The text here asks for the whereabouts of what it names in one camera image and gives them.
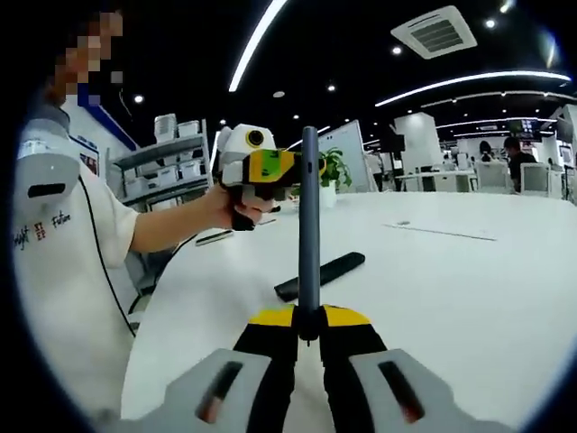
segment ceiling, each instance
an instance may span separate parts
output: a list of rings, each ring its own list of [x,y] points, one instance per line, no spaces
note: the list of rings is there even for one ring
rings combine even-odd
[[[335,128],[345,119],[358,119],[363,140],[369,141],[379,127],[408,110],[425,111],[437,125],[506,116],[547,118],[569,102],[553,93],[577,97],[573,83],[544,78],[475,80],[375,106],[415,88],[484,72],[541,70],[571,77],[577,70],[572,48],[577,47],[569,46],[571,29],[558,23],[567,13],[554,8],[561,2],[534,6],[517,1],[502,14],[504,1],[392,5],[374,0],[288,0],[233,93],[228,89],[236,64],[270,0],[139,2],[125,10],[124,37],[113,45],[114,59],[91,86],[97,87],[94,91],[101,94],[104,108],[141,146],[155,143],[153,119],[168,113],[176,113],[179,122],[205,118],[211,134],[221,128],[221,119],[232,126],[265,126],[278,147],[296,142],[305,125]],[[447,5],[457,6],[478,46],[425,60],[391,35],[393,28]],[[493,29],[485,25],[490,18],[496,22]],[[550,41],[556,41],[556,51],[547,64]],[[398,56],[391,52],[396,46],[403,49]],[[122,86],[110,84],[112,70],[124,72]],[[327,90],[330,85],[334,92]],[[540,93],[500,93],[512,90]],[[285,96],[274,98],[277,91]],[[484,92],[496,94],[460,99]],[[135,104],[135,95],[143,95],[144,102]],[[459,99],[454,103],[452,98]],[[422,107],[442,100],[448,102]],[[455,134],[478,132],[477,126],[442,128],[439,138],[450,141]]]

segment black remote control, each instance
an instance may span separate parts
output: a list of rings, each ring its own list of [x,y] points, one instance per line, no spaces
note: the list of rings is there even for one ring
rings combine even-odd
[[[354,268],[360,266],[364,263],[364,254],[361,253],[348,253],[338,259],[326,263],[321,266],[321,287],[325,284],[336,280],[337,278],[345,275],[347,272],[352,271]],[[291,302],[298,298],[298,278],[293,278],[292,280],[285,281],[278,286],[275,286],[274,290],[277,292],[277,296],[284,300],[285,302]]]

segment green plant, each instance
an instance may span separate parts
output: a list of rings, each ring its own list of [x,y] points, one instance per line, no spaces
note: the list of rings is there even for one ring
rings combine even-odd
[[[337,190],[341,186],[341,183],[350,187],[353,180],[351,179],[349,168],[343,162],[343,151],[333,147],[326,152],[320,152],[320,154],[321,158],[326,161],[326,170],[321,176],[321,185],[323,187],[328,187],[329,182],[334,180]]]

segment air conditioning vent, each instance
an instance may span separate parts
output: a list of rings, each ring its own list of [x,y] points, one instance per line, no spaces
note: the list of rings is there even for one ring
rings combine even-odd
[[[477,46],[469,25],[455,6],[419,16],[390,33],[424,59]]]

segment white table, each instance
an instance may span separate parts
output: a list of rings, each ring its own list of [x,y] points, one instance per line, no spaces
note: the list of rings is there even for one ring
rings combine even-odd
[[[466,177],[467,189],[459,191],[457,178]],[[404,176],[397,176],[395,179],[400,179],[403,181],[403,185],[407,184],[408,181],[414,180],[417,187],[415,191],[422,191],[422,179],[423,178],[433,178],[435,180],[435,191],[443,192],[469,192],[475,190],[473,187],[473,181],[477,179],[477,175],[474,170],[454,170],[454,171],[429,171],[425,173],[417,174],[406,174]]]
[[[298,218],[291,210],[273,217],[252,233],[189,243],[169,263],[134,341],[124,418],[159,406],[167,384],[232,347],[249,316],[280,305],[272,288],[297,274]],[[402,221],[496,241],[385,226]],[[388,348],[447,381],[463,410],[518,428],[575,348],[575,239],[577,207],[561,200],[342,195],[321,212],[321,262],[358,251],[366,263],[321,289],[321,300],[369,317]],[[299,354],[296,387],[286,431],[332,431],[312,349]]]

